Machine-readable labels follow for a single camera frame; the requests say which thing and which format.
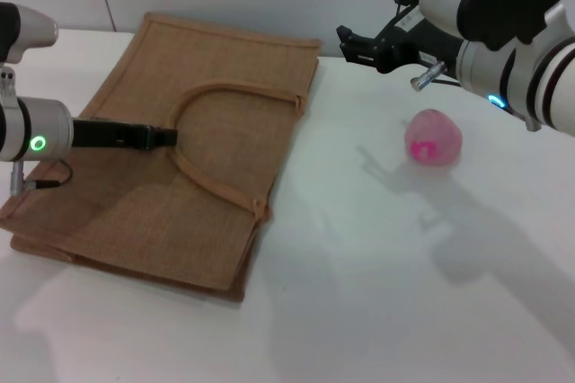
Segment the brown jute handbag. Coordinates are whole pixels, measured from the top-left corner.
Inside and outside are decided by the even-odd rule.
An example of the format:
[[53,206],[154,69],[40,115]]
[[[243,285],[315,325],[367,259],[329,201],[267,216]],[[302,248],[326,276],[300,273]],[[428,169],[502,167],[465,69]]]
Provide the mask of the brown jute handbag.
[[321,42],[148,13],[81,116],[176,129],[173,148],[78,148],[71,182],[12,197],[23,253],[241,301]]

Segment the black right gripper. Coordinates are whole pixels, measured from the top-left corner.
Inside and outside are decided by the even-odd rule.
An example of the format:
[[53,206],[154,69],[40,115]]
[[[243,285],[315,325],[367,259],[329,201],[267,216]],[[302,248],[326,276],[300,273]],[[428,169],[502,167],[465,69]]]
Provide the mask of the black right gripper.
[[[418,2],[419,0],[394,0]],[[442,62],[445,74],[456,72],[456,59],[463,40],[430,23],[418,6],[408,7],[393,18],[374,38],[364,37],[340,25],[336,29],[340,50],[353,64],[376,64],[382,74],[419,64],[431,67]]]

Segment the pink peach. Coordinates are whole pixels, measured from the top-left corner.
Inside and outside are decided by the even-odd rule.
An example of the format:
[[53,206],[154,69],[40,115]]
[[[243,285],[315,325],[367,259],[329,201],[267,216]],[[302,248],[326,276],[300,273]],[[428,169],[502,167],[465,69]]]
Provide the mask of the pink peach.
[[463,134],[446,114],[427,109],[417,113],[409,122],[404,144],[407,155],[415,162],[443,167],[459,158]]

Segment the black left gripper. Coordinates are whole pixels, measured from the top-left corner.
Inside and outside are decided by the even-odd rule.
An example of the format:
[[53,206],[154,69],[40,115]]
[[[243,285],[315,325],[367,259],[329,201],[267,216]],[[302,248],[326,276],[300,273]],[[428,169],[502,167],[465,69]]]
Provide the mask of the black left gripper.
[[72,147],[151,150],[177,145],[176,129],[110,120],[74,119]]

